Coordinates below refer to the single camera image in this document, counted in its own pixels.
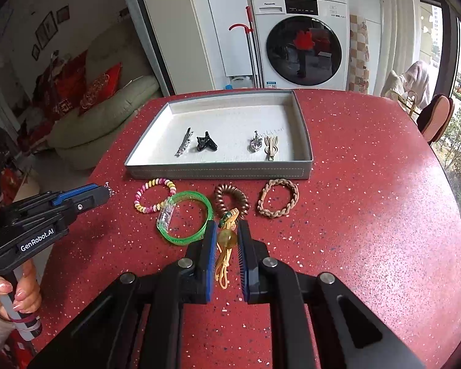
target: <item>washing machine door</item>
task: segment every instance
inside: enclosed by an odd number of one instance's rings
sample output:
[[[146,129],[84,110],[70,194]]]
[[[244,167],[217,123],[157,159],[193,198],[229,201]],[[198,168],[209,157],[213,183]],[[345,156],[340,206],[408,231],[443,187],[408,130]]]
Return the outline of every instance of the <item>washing machine door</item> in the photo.
[[[337,73],[342,48],[335,33],[319,19],[288,15],[268,34],[266,56],[273,69],[289,82],[316,86]]]

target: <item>table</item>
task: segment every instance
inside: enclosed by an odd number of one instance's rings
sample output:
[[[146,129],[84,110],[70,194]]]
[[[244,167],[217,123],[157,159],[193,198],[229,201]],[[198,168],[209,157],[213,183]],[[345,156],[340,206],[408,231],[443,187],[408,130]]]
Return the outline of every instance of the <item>table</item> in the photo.
[[[428,368],[440,367],[461,339],[461,219],[437,158],[395,101],[330,90],[298,90],[297,97],[313,148],[311,177],[296,182],[299,203],[287,217],[270,220],[252,208],[252,236],[296,271],[337,275]],[[175,98],[150,101],[92,173],[90,181],[108,181],[117,194],[82,215],[53,248],[38,350],[120,273],[153,273],[184,255],[157,233],[156,215],[133,208],[141,182],[124,168],[148,124]],[[174,181],[178,191],[207,197],[219,183]],[[232,183],[257,202],[266,181]],[[167,191],[159,189],[162,197]],[[289,195],[269,197],[277,208]],[[201,220],[198,208],[183,207],[178,227],[189,232]],[[242,302],[237,261],[235,254],[229,289],[215,287],[212,303],[185,308],[183,368],[271,367],[268,307]]]

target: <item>brown coil hair tie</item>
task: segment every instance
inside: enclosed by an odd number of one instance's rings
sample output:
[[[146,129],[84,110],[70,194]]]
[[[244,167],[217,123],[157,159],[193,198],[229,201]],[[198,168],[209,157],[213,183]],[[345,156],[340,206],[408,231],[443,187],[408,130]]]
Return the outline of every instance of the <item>brown coil hair tie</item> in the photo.
[[[248,214],[250,208],[248,197],[246,197],[246,194],[244,194],[236,186],[232,186],[231,184],[218,185],[215,187],[213,194],[215,196],[215,211],[220,218],[223,217],[226,212],[231,210],[231,208],[228,208],[224,202],[224,194],[234,197],[239,202],[239,207],[236,207],[240,212],[239,219],[244,219],[244,217]]]
[[[290,188],[293,196],[292,196],[291,201],[287,204],[285,208],[279,211],[272,212],[269,209],[263,208],[263,201],[264,201],[264,198],[266,197],[266,193],[268,193],[268,191],[270,191],[270,189],[273,186],[277,186],[277,185],[282,185],[282,186],[286,186]],[[287,179],[276,179],[274,181],[269,181],[267,185],[263,188],[262,196],[258,200],[258,212],[263,216],[269,217],[270,219],[278,218],[282,215],[288,215],[290,210],[293,207],[295,207],[295,204],[297,204],[298,201],[299,201],[299,188],[297,187],[297,185],[292,183],[291,181],[288,181]]]

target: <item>green bracelet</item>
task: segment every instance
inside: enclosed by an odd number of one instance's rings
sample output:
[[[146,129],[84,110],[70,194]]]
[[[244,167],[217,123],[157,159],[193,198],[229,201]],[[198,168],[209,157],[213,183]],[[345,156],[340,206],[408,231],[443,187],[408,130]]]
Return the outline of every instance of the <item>green bracelet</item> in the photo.
[[[192,236],[186,237],[184,239],[177,239],[175,237],[169,236],[167,230],[169,228],[169,223],[171,222],[172,213],[174,212],[174,208],[178,203],[185,200],[196,200],[201,201],[207,207],[207,220],[205,220],[204,225],[200,230],[198,230]],[[203,238],[203,234],[205,233],[205,227],[207,226],[207,221],[213,220],[213,209],[212,204],[207,197],[205,197],[201,193],[197,193],[196,191],[183,191],[181,193],[176,193],[175,195],[169,197],[166,200],[166,204],[164,205],[159,217],[157,218],[157,229],[161,232],[164,238],[170,241],[173,244],[177,245],[187,245],[192,243],[193,241],[197,241]]]

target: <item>washing machine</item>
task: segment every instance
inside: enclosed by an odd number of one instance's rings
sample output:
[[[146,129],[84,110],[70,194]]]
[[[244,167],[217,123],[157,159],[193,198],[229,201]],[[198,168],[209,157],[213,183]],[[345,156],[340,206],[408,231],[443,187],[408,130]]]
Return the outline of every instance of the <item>washing machine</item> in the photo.
[[[347,0],[251,1],[264,87],[347,88]]]

